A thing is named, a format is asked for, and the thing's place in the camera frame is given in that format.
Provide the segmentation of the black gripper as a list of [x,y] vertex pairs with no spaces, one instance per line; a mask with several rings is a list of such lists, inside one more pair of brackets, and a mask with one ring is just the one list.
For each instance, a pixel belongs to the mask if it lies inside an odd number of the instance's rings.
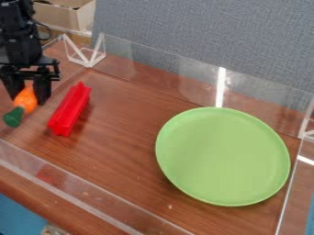
[[[58,61],[42,55],[37,33],[38,22],[30,0],[0,0],[0,66],[13,69],[37,67],[33,89],[42,106],[52,95],[52,81],[60,79]],[[14,74],[0,76],[10,99],[23,89],[23,81]]]

